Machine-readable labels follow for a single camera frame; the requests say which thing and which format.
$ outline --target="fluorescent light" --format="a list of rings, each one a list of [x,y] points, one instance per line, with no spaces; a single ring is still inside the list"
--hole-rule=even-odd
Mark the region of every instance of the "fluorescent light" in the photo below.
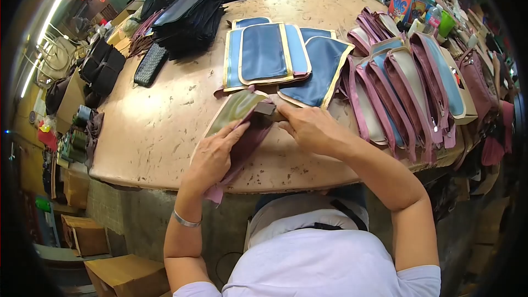
[[[53,3],[53,6],[51,6],[51,10],[48,13],[48,17],[46,17],[46,20],[44,21],[44,25],[42,26],[42,30],[40,31],[40,36],[38,37],[36,44],[40,45],[42,43],[42,40],[44,39],[44,36],[46,35],[46,30],[48,29],[48,24],[51,22],[51,18],[55,14],[56,10],[59,7],[59,4],[62,0],[55,0]]]
[[[24,84],[24,88],[22,89],[22,94],[20,95],[20,97],[24,97],[24,95],[26,94],[26,90],[28,89],[28,86],[30,85],[31,76],[33,76],[33,73],[35,72],[35,69],[36,69],[36,65],[38,63],[39,63],[39,60],[38,59],[35,60],[35,63],[33,64],[33,67],[31,68],[29,75],[27,75],[26,83]]]

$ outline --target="green cup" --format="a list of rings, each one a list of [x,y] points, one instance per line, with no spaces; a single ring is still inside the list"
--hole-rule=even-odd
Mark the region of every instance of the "green cup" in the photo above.
[[[456,24],[456,21],[451,15],[445,10],[442,10],[442,22],[440,22],[440,25],[438,26],[438,34],[442,36],[442,38],[447,38],[447,35],[449,35],[449,32]]]

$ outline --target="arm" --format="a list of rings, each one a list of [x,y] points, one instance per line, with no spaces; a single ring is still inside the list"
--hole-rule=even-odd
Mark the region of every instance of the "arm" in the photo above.
[[[345,162],[392,212],[397,271],[439,265],[431,202],[420,181],[401,162],[353,135],[326,110],[281,104],[289,122],[280,127],[301,148]]]
[[[175,212],[182,219],[190,222],[202,220],[203,194],[224,177],[231,166],[231,147],[249,127],[249,123],[244,123],[233,130],[237,123],[231,122],[216,135],[199,143],[174,204]],[[183,226],[171,216],[165,233],[163,259],[172,292],[188,283],[211,281],[201,253],[201,227]]]

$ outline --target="black pouch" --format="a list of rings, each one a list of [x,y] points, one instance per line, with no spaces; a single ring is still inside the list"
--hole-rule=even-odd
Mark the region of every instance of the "black pouch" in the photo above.
[[[163,64],[167,61],[167,57],[167,50],[153,43],[136,69],[134,82],[143,87],[151,87]]]

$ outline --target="plastic bottle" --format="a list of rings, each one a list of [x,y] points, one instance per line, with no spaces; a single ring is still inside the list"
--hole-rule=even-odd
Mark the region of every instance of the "plastic bottle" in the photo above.
[[[432,7],[426,14],[426,27],[423,29],[424,34],[432,34],[435,29],[438,28],[440,22],[442,22],[442,6],[439,3],[436,4],[436,7]]]

